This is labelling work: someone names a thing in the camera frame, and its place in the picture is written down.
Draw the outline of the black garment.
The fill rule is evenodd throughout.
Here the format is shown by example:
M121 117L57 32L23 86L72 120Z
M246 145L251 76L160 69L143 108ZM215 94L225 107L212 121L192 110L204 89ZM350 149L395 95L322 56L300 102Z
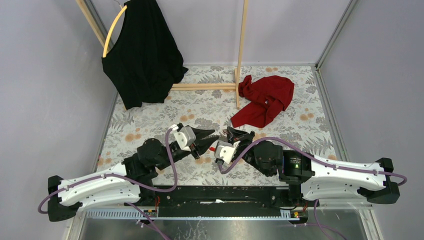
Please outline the black garment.
M188 71L155 0L125 3L123 25L113 48L102 58L104 73L127 110L163 103Z

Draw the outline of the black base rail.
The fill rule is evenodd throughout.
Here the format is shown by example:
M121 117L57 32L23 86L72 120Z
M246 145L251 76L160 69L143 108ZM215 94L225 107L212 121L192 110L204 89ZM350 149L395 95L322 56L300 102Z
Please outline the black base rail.
M277 186L189 186L171 192L142 190L135 206L159 217L278 217L280 211L306 211L315 205L300 192Z

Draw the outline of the red cloth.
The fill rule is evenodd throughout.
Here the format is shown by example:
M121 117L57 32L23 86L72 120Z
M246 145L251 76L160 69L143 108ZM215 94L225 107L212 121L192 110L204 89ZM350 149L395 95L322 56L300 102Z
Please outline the red cloth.
M288 108L294 90L295 84L287 77L272 75L253 82L251 75L246 76L238 85L238 93L250 103L231 117L232 126L266 127Z

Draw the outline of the wooden rack frame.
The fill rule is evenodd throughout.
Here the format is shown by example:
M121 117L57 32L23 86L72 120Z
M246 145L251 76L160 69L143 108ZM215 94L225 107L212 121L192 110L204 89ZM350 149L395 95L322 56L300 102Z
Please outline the wooden rack frame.
M89 3L90 3L89 0L76 0L76 3L104 50L104 44L105 44L105 40L109 30L105 30L105 27L101 23L101 20L98 17L96 10L94 9L93 6L89 6ZM242 73L241 67L242 67L243 50L244 50L244 42L245 42L248 5L249 5L249 2L247 0L244 0L243 9L242 9L237 64L236 64L236 68L234 69L234 83L175 83L171 87L170 89L171 91L232 90L235 92L236 109L240 109L241 104L240 104L239 84L240 84L241 73Z

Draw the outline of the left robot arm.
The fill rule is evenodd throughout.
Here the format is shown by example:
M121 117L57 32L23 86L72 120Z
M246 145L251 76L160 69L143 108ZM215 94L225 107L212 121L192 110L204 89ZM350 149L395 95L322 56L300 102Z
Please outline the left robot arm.
M38 206L50 222L61 222L77 212L114 204L142 204L148 206L159 199L157 193L176 189L176 162L192 156L199 159L220 137L213 129L197 129L181 123L169 128L165 143L149 138L136 153L105 170L82 177L64 179L58 175L48 178L48 196ZM171 167L174 183L168 188L157 188L153 179L159 170Z

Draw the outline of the wooden hanger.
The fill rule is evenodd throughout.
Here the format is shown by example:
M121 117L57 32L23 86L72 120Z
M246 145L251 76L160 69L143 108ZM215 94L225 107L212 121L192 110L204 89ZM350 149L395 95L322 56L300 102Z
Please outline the wooden hanger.
M102 52L102 58L105 58L107 56L107 53L110 51L109 50L109 44L111 42L111 37L113 34L113 31L118 23L118 20L121 18L121 16L125 13L125 11L127 10L128 6L124 5L120 12L116 15L116 17L114 18L113 22L111 23L111 26L107 32L106 38L105 38L105 42L104 42L104 47L103 47L103 52Z

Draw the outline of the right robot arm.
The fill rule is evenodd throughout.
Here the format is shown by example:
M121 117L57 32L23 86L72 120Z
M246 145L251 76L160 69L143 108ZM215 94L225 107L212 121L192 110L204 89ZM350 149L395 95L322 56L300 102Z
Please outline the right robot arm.
M244 160L266 177L277 176L287 184L282 200L293 206L320 199L364 198L372 204L390 205L400 197L390 158L355 163L323 158L304 152L276 137L253 140L255 133L228 127L227 139L217 144L214 155L221 173L223 164Z

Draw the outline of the floral table cover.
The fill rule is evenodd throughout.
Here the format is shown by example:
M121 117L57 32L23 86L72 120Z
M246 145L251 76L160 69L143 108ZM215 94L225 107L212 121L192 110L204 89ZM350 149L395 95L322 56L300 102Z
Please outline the floral table cover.
M242 76L254 81L263 77L280 76L294 83L294 95L288 108L272 123L258 128L244 125L246 132L254 131L255 139L277 137L305 152L336 160L327 120L310 66L243 66ZM165 141L165 133L173 124L182 123L198 129L212 129L223 135L237 113L233 90L171 91L164 103L145 103L127 110L118 98L97 162L99 171L110 168L132 156L150 138ZM176 163L180 185L204 186L279 186L277 176L266 177L245 163L237 163L230 173L220 174L213 152L199 159L189 156Z

